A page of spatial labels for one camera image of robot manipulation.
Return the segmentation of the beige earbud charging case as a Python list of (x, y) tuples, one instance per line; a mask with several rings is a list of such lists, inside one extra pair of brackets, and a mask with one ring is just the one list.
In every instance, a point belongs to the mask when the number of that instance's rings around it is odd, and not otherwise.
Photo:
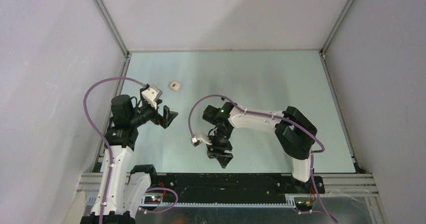
[(169, 84), (169, 87), (174, 91), (178, 91), (181, 89), (181, 84), (177, 81), (173, 81)]

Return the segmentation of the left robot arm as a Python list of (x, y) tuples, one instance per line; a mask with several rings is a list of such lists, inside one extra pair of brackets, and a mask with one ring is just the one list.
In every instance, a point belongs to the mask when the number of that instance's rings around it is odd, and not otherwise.
[(163, 114), (141, 99), (136, 105), (132, 97), (123, 94), (111, 100), (112, 117), (104, 135), (105, 169), (95, 204), (81, 223), (135, 223), (143, 194), (158, 188), (159, 179), (153, 165), (135, 166), (127, 184), (125, 177), (134, 152), (138, 127), (148, 122), (167, 128), (178, 116), (168, 106)]

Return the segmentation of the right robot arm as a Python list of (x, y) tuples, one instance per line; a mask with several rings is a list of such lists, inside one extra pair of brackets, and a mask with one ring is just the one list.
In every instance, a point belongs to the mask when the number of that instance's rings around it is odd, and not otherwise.
[(312, 146), (317, 141), (317, 128), (295, 107), (285, 111), (259, 111), (225, 102), (221, 108), (208, 105), (203, 120), (214, 126), (208, 134), (193, 135), (194, 146), (206, 145), (207, 156), (226, 168), (233, 159), (231, 134), (235, 128), (274, 134), (283, 151), (292, 161), (290, 186), (297, 193), (314, 190)]

